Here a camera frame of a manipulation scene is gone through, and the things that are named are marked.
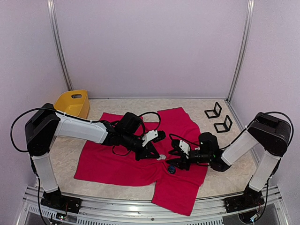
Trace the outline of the magenta t-shirt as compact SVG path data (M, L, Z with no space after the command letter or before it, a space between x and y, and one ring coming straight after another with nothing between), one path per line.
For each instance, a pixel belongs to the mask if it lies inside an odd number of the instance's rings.
M189 141L198 143L200 129L182 107L158 111L161 117L160 129L179 135ZM166 160L175 156L169 155L171 140L154 143L155 149L166 156ZM208 168L191 165L190 170L176 168L175 174L167 172L165 160L135 160L135 153L118 156L111 146L103 146L87 141L84 145L74 179L93 181L120 186L147 186L154 182L155 191L152 203L178 214L190 216L194 207L199 187L204 183Z

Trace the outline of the black brooch display box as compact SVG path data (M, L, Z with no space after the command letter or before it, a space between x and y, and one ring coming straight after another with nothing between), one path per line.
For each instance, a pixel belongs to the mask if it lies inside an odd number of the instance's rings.
M213 109L204 111L204 113L208 119L214 119L214 118L219 117L221 112L222 112L222 107L218 101L215 102Z

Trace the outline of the yellow plastic basket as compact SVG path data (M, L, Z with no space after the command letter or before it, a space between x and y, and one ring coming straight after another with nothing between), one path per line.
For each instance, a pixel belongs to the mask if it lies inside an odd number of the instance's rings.
M60 95L54 108L66 114L86 119L90 110L87 90L67 91Z

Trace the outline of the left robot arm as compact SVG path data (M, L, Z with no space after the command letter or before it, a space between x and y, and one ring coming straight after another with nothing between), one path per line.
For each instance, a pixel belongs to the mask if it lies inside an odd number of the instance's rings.
M68 213L79 213L82 200L63 195L57 183L49 152L59 136L90 141L103 146L123 146L135 153L137 161L158 159L160 154L154 143L166 137L164 131L146 131L142 117L131 112L113 122L106 120L87 120L58 111L53 104L47 103L40 108L29 110L34 115L25 124L27 148L31 168L43 188L38 195L39 206Z

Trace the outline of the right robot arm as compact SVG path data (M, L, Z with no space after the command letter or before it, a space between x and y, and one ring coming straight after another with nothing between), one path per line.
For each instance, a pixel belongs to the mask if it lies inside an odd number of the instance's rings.
M254 174L240 195L224 199L228 213L266 206L267 196L262 189L267 187L278 169L294 135L292 120L282 112L259 112L240 134L226 147L221 148L218 139L210 132L201 133L196 149L192 142L170 134L174 159L167 163L182 170L190 170L193 164L209 166L217 172L225 172L240 158L255 147L264 149Z

